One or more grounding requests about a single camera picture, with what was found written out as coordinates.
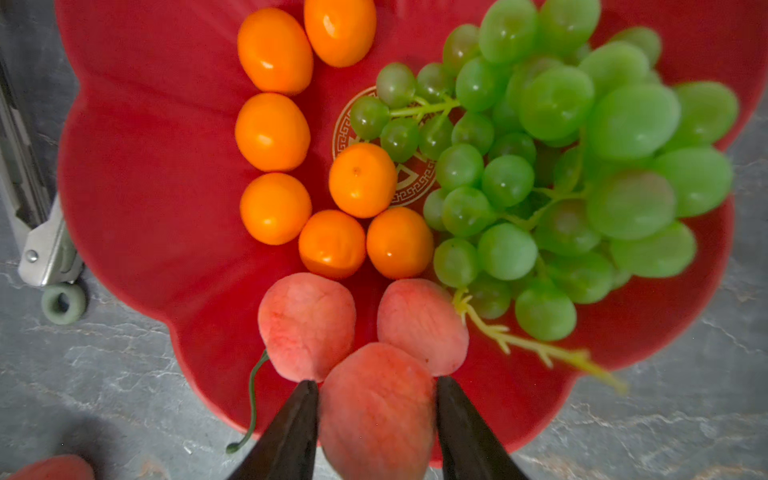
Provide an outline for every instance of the grape bunch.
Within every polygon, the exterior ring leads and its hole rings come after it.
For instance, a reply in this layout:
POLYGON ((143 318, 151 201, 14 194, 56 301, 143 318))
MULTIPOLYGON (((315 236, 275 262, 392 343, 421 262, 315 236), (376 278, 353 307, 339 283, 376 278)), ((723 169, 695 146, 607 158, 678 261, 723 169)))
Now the grape bunch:
POLYGON ((711 145, 737 119, 735 94, 712 81, 664 85, 650 28, 593 50, 600 15, 599 0, 538 11, 498 0, 479 27, 448 36, 442 63, 416 76, 387 65, 378 98, 352 107, 358 136, 378 138, 393 161, 436 162, 440 188, 423 215, 444 236, 439 280, 485 319, 514 300, 519 326, 545 342, 574 330, 575 304, 685 270, 697 245, 680 219, 720 205, 733 179, 711 145), (454 125, 455 108, 465 113, 454 125))

